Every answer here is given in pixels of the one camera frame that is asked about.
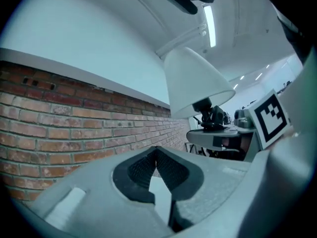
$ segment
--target white lampshade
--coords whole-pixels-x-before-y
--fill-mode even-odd
[[[192,106],[210,98],[220,106],[235,95],[229,82],[208,61],[189,48],[176,48],[165,59],[164,70],[171,116],[188,118],[199,113]]]

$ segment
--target white panel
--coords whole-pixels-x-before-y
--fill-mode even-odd
[[[162,61],[132,29],[87,0],[25,0],[0,47],[61,62],[169,103]],[[71,77],[80,78],[81,70]]]

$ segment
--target white plastic part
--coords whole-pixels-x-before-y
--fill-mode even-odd
[[[235,95],[220,72],[189,48],[172,50],[166,56],[164,70],[171,116],[175,119],[198,115],[192,104],[202,99],[209,97],[212,106],[220,106]]]
[[[73,188],[47,215],[45,221],[53,227],[63,231],[70,216],[80,204],[80,201],[84,198],[85,194],[85,191],[82,189]]]

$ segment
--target fluorescent light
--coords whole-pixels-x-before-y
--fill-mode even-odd
[[[213,14],[212,14],[211,6],[210,5],[205,6],[204,11],[205,11],[206,19],[207,19],[210,47],[214,47],[216,46],[216,33],[214,30],[214,22],[213,22]]]
[[[262,75],[262,73],[256,78],[256,80],[257,80],[259,77],[261,77],[261,75]]]

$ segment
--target black mount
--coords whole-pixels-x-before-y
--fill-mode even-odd
[[[193,104],[194,110],[203,115],[200,125],[207,131],[223,130],[223,110],[218,106],[212,108],[211,105],[209,98]]]

